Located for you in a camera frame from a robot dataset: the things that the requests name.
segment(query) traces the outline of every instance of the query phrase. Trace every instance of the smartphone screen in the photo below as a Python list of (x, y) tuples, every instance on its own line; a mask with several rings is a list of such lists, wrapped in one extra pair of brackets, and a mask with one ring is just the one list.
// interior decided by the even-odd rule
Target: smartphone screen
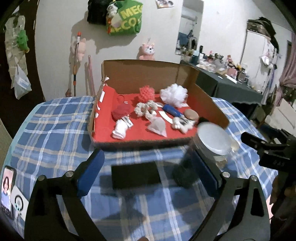
[(14, 185), (15, 169), (5, 166), (1, 185), (1, 208), (3, 212), (12, 218), (13, 210), (11, 206), (10, 194)]
[(111, 166), (113, 189), (129, 189), (161, 183), (156, 163)]

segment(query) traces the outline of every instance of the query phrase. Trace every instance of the mop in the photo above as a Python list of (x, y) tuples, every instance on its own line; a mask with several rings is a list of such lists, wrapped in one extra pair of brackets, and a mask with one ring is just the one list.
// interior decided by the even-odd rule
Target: mop
[(81, 36), (81, 32), (79, 31), (78, 34), (77, 34), (77, 43), (76, 43), (76, 49), (75, 49), (75, 63), (74, 63), (74, 68), (73, 68), (74, 96), (76, 96), (77, 53), (78, 53), (78, 46), (79, 46), (79, 42), (80, 42), (80, 36)]
[(94, 91), (94, 78), (92, 75), (92, 65), (91, 65), (91, 56), (89, 55), (89, 79), (90, 79), (90, 89), (91, 89), (91, 95), (95, 96), (95, 91)]

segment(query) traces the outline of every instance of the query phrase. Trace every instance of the metal bolt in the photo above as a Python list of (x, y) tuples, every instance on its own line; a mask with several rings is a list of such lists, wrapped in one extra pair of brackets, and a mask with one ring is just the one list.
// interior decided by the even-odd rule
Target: metal bolt
[(223, 177), (228, 178), (230, 177), (230, 173), (229, 172), (222, 172)]
[(251, 176), (251, 179), (252, 179), (254, 182), (256, 182), (256, 181), (258, 180), (258, 178), (257, 178), (256, 176), (254, 176), (254, 175)]
[(67, 171), (66, 172), (66, 177), (71, 177), (74, 175), (74, 172), (73, 171)]
[(45, 176), (44, 175), (41, 175), (38, 177), (38, 181), (43, 181), (45, 179)]

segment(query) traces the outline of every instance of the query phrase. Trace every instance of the dark tablecloth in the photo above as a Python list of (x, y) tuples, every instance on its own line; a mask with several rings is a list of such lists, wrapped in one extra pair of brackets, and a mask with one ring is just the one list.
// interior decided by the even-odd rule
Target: dark tablecloth
[(260, 104), (263, 95), (249, 88), (246, 84), (233, 83), (223, 75), (210, 73), (197, 68), (194, 64), (181, 61), (200, 71), (196, 84), (209, 96), (224, 99), (230, 103)]

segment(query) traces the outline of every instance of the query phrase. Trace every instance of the woman on screen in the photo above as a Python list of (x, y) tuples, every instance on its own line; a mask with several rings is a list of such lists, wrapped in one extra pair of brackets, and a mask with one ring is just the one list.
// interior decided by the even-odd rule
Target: woman on screen
[(3, 181), (3, 192), (1, 192), (1, 203), (8, 209), (10, 209), (10, 204), (9, 204), (9, 195), (7, 193), (9, 188), (9, 179), (8, 177), (5, 177)]

